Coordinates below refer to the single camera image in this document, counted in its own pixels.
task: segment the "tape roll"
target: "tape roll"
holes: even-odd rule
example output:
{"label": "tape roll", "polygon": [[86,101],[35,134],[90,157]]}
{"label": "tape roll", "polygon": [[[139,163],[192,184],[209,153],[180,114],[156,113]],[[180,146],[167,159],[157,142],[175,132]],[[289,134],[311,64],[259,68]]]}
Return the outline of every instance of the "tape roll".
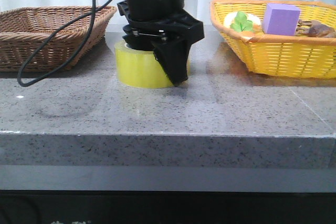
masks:
{"label": "tape roll", "polygon": [[167,88],[173,84],[168,79],[152,51],[134,50],[124,40],[114,46],[118,79],[138,88]]}

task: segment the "purple block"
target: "purple block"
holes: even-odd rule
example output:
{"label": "purple block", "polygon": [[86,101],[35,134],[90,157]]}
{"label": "purple block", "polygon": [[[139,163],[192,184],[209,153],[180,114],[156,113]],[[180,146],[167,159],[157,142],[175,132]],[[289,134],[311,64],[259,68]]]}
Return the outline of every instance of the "purple block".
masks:
{"label": "purple block", "polygon": [[295,35],[300,13],[295,5],[268,3],[262,22],[264,33]]}

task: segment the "gray table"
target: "gray table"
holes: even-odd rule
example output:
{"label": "gray table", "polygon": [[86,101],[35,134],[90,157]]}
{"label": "gray table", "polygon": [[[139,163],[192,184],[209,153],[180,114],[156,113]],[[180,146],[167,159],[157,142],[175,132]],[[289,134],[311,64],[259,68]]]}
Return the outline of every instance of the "gray table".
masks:
{"label": "gray table", "polygon": [[205,30],[177,88],[120,83],[120,32],[32,87],[0,73],[0,189],[336,191],[336,79],[249,73]]}

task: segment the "yellow plastic basket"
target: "yellow plastic basket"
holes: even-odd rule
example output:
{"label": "yellow plastic basket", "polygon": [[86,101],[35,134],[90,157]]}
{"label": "yellow plastic basket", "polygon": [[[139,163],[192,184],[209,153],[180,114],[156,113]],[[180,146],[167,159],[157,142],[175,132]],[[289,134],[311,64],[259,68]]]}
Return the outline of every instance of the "yellow plastic basket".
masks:
{"label": "yellow plastic basket", "polygon": [[270,76],[336,78],[336,38],[255,34],[244,36],[223,26],[228,13],[251,13],[262,21],[267,3],[293,4],[300,18],[336,27],[336,6],[322,2],[213,0],[211,21],[248,70]]}

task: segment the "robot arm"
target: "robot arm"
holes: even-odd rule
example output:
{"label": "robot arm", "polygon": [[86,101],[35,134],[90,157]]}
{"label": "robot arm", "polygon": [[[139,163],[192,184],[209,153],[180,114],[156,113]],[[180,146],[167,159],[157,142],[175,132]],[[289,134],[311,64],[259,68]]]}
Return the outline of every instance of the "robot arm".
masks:
{"label": "robot arm", "polygon": [[126,0],[118,3],[128,25],[123,36],[136,50],[152,50],[170,81],[188,79],[187,59],[193,43],[204,38],[203,23],[184,9],[184,0]]}

